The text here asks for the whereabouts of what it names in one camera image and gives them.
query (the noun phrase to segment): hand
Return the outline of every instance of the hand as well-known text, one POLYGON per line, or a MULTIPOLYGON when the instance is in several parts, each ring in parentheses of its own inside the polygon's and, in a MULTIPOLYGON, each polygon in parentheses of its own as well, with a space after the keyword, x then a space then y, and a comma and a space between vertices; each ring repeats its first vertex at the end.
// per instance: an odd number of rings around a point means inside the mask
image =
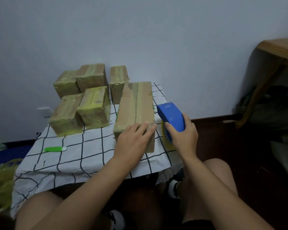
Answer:
POLYGON ((176 129, 168 122, 165 123, 165 127, 169 131, 172 137, 172 142, 181 158, 190 158, 194 156, 196 157, 198 133, 194 123, 191 122, 187 114, 182 115, 184 117, 185 123, 184 131, 176 131, 176 129))
POLYGON ((138 165, 146 150, 148 141, 155 134, 157 125, 154 124, 144 135, 149 123, 135 123, 126 127, 117 140, 114 149, 114 159, 127 166, 129 172, 138 165))

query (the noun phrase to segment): table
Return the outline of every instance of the table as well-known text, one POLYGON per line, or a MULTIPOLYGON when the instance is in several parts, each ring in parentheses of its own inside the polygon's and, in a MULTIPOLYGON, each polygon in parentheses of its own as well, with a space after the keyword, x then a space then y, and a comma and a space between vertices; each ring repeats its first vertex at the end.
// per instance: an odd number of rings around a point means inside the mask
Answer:
POLYGON ((257 102, 265 95, 269 87, 273 85, 288 66, 288 38, 264 40, 256 48, 275 55, 275 57, 272 58, 273 61, 266 68, 265 76, 258 82, 242 119, 236 121, 235 125, 237 129, 246 123, 257 102))
MULTIPOLYGON (((167 149, 163 143, 156 105, 167 102, 164 91, 161 85, 153 82, 152 91, 157 124, 155 150, 145 153, 127 178, 158 172, 158 184, 168 181, 183 164, 178 153, 167 149)), ((32 195, 69 183, 85 182, 113 157, 116 144, 113 128, 118 108, 119 105, 111 104, 109 127, 90 130, 84 127, 82 133, 64 137, 57 137, 49 125, 45 128, 16 170, 10 212, 12 217, 32 195), (64 152, 43 152, 44 148, 54 146, 68 149, 64 152)))

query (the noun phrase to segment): green plastic bag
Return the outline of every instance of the green plastic bag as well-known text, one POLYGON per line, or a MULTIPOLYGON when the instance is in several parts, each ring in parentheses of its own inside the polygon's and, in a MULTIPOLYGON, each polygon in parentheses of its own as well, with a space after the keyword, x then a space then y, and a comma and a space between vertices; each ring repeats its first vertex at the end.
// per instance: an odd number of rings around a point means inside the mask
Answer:
POLYGON ((7 209, 12 203, 14 174, 22 159, 13 159, 0 165, 0 212, 7 209))

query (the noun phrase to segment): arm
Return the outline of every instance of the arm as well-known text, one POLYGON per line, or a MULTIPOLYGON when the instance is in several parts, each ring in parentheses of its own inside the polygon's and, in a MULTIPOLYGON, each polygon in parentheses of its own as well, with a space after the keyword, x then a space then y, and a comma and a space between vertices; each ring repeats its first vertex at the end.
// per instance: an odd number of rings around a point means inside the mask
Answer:
POLYGON ((112 194, 141 160, 157 128, 153 125, 143 135, 147 127, 148 122, 128 126, 118 138, 113 158, 33 229, 90 229, 112 194))
POLYGON ((217 230, 273 229, 263 218, 234 194, 196 156, 198 133, 194 123, 183 114, 185 131, 177 132, 166 123, 173 144, 187 168, 191 181, 205 204, 217 230))

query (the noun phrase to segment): forearm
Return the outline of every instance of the forearm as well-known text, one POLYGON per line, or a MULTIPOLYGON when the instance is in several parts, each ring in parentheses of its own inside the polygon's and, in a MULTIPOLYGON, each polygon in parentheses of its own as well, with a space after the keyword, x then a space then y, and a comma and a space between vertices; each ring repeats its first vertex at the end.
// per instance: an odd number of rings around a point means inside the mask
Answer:
POLYGON ((128 173, 126 166, 111 159, 33 229, 90 229, 96 216, 128 173))
POLYGON ((216 229, 273 229, 199 159, 183 161, 216 229))

